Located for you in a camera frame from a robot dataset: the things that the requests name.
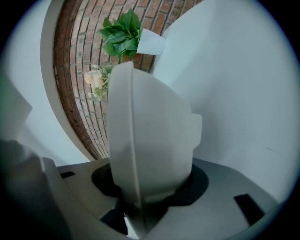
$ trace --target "white flower pot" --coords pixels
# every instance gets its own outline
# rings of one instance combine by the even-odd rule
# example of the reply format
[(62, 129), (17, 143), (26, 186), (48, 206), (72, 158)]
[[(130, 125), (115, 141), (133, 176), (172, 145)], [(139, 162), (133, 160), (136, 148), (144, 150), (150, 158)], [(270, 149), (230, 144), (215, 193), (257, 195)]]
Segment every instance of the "white flower pot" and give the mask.
[(148, 29), (143, 29), (136, 53), (161, 55), (165, 49), (166, 40)]

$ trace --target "white wall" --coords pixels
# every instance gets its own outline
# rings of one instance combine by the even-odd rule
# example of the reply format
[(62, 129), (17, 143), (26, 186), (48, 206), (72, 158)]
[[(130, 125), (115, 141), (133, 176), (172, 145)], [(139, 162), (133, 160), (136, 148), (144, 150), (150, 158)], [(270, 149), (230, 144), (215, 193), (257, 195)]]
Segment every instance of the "white wall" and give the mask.
[(20, 142), (43, 157), (55, 158), (56, 165), (93, 160), (66, 124), (55, 88), (53, 39), (62, 3), (63, 0), (36, 2), (15, 27), (1, 59), (5, 75), (32, 106)]
[(32, 108), (2, 72), (0, 102), (0, 138), (6, 141), (15, 140)]
[(299, 65), (258, 3), (206, 0), (166, 31), (153, 74), (203, 117), (194, 157), (232, 167), (278, 201), (299, 174)]

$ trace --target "brick wall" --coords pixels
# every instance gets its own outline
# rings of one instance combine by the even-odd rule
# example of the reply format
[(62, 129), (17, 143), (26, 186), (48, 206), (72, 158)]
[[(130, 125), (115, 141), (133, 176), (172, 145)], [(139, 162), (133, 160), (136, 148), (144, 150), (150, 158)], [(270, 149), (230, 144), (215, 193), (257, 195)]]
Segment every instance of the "brick wall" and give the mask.
[[(143, 27), (162, 34), (179, 16), (202, 0), (66, 0), (54, 41), (54, 71), (57, 89), (70, 124), (95, 159), (108, 157), (106, 134), (107, 99), (91, 99), (83, 80), (90, 64), (118, 64), (101, 48), (104, 18), (118, 19), (130, 8)], [(137, 54), (135, 68), (149, 72), (154, 56)]]

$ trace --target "black rectangular slot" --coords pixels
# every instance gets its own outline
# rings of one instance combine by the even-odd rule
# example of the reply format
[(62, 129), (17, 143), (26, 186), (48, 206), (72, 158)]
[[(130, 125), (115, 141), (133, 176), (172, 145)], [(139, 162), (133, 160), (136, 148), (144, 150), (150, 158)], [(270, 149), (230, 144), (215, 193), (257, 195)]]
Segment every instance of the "black rectangular slot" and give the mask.
[(75, 173), (73, 173), (73, 172), (63, 172), (63, 173), (60, 174), (61, 178), (68, 178), (68, 177), (71, 177), (73, 175), (75, 175)]
[(264, 212), (257, 206), (248, 194), (235, 196), (234, 199), (242, 210), (250, 226), (264, 216)]

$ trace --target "white curved panel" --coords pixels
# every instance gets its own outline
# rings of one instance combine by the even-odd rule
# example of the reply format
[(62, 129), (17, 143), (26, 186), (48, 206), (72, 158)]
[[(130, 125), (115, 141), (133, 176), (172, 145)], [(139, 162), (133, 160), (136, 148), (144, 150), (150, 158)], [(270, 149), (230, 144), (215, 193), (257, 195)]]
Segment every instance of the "white curved panel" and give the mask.
[(278, 201), (299, 173), (299, 66), (258, 3), (206, 0), (165, 32), (153, 75), (203, 117), (194, 157), (242, 172)]
[(62, 4), (37, 1), (16, 25), (1, 56), (4, 74), (32, 106), (19, 141), (56, 165), (94, 160), (68, 123), (55, 87), (53, 41)]

